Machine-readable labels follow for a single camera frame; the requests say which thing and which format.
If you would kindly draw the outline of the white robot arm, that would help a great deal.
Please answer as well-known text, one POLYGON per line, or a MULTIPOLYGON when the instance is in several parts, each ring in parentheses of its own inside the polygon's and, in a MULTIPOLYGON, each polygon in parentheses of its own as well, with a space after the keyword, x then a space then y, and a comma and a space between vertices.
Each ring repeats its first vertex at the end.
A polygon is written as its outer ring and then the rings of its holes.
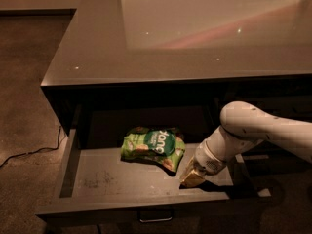
POLYGON ((268 141, 312 162, 312 123, 271 115, 243 101, 232 101, 220 111, 220 126, 195 149, 180 177, 186 188, 220 173, 236 155, 268 141))

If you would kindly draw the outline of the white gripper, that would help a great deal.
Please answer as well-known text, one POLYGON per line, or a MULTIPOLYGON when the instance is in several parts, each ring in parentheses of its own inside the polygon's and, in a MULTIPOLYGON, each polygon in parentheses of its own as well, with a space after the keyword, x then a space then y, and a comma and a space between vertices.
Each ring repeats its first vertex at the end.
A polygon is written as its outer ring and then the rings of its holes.
POLYGON ((205 175, 216 175, 226 166, 226 163, 217 159, 207 141, 203 140, 195 150, 180 176, 180 184, 186 188, 193 188, 205 182, 205 175))

